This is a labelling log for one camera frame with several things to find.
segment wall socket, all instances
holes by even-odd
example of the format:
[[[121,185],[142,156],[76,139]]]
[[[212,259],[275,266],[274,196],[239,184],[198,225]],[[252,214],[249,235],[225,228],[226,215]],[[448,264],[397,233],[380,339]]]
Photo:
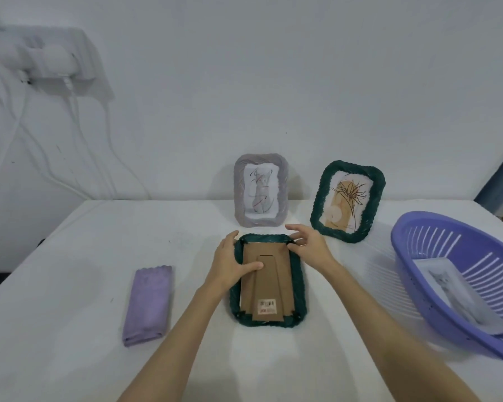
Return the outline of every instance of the wall socket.
[[[22,48],[30,55],[34,61],[34,67],[28,72],[31,79],[59,78],[47,69],[43,60],[43,47],[56,44],[63,46],[78,61],[80,70],[74,75],[74,80],[95,78],[95,66],[87,37],[79,28],[0,25],[1,43],[7,43],[8,47]]]

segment hand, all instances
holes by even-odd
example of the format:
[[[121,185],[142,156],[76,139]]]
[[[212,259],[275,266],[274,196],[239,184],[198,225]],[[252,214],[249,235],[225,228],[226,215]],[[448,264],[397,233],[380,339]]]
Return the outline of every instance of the hand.
[[[288,244],[290,251],[296,253],[311,268],[324,275],[332,266],[338,265],[331,254],[324,237],[313,228],[303,224],[286,224],[288,230],[296,230],[291,238],[296,244]]]
[[[220,296],[224,295],[244,275],[263,267],[262,262],[251,262],[245,265],[236,262],[233,240],[238,233],[238,231],[229,233],[218,245],[211,270],[205,279],[205,286],[217,291]]]

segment gray picture frame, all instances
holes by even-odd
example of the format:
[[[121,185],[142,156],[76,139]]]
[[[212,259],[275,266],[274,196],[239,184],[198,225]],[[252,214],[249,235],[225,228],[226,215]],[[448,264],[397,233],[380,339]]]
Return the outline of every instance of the gray picture frame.
[[[275,217],[265,217],[261,219],[250,219],[246,216],[244,206],[244,168],[248,164],[260,165],[262,163],[272,163],[279,168],[278,171],[278,213]],[[279,154],[245,154],[235,162],[233,172],[234,198],[235,198],[235,218],[242,227],[276,227],[283,224],[288,212],[288,163]]]

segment green picture frame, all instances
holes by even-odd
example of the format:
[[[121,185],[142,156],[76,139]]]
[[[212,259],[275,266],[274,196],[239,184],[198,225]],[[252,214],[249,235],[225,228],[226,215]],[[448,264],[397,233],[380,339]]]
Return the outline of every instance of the green picture frame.
[[[244,244],[246,243],[294,243],[288,235],[285,234],[246,234],[240,237],[235,243],[235,259],[242,264],[244,255]],[[284,316],[283,322],[258,322],[252,320],[252,315],[240,310],[240,283],[239,280],[229,290],[229,308],[236,321],[248,327],[278,326],[295,327],[298,326],[307,315],[306,288],[303,280],[302,266],[300,257],[294,252],[289,251],[291,263],[292,289],[295,299],[295,311],[291,316]]]
[[[331,189],[331,179],[339,171],[346,172],[348,174],[364,175],[373,181],[373,184],[368,191],[369,200],[362,211],[359,227],[353,233],[347,233],[346,231],[326,227],[320,221],[324,212],[326,197]],[[360,242],[367,236],[367,234],[369,234],[385,186],[386,179],[384,178],[382,171],[378,168],[356,165],[355,163],[344,162],[341,160],[334,161],[330,163],[322,173],[319,190],[317,191],[315,202],[313,203],[313,211],[311,212],[311,218],[309,221],[311,222],[313,228],[318,230],[322,235],[335,237],[338,240],[347,243]]]

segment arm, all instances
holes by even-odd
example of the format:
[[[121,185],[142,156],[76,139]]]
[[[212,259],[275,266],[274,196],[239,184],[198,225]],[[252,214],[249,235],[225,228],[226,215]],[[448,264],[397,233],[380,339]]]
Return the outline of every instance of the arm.
[[[378,371],[397,402],[476,402],[468,386],[425,344],[403,329],[331,255],[324,237],[311,227],[297,230],[289,244],[332,285],[347,309]]]
[[[238,233],[234,231],[221,241],[205,284],[118,402],[181,400],[197,350],[220,300],[242,276],[263,267],[260,262],[240,265],[235,261],[233,239]]]

